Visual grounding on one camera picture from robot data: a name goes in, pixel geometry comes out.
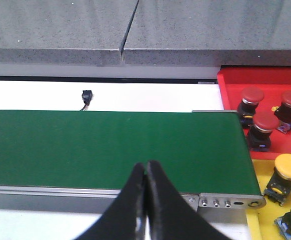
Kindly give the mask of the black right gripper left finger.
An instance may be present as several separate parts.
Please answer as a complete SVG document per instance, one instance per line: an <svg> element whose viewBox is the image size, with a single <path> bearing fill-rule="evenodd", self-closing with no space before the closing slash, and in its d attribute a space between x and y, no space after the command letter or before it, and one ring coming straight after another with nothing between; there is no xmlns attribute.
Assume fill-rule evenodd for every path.
<svg viewBox="0 0 291 240"><path fill-rule="evenodd" d="M144 166L137 163L124 187L102 214L78 240L144 240L146 213L144 208Z"/></svg>

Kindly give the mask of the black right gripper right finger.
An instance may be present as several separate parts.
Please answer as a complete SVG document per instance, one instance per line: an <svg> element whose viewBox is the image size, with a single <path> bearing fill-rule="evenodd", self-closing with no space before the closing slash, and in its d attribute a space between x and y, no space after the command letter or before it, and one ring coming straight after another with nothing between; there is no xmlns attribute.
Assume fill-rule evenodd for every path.
<svg viewBox="0 0 291 240"><path fill-rule="evenodd" d="M228 240L184 200L161 164L147 164L147 213L152 240Z"/></svg>

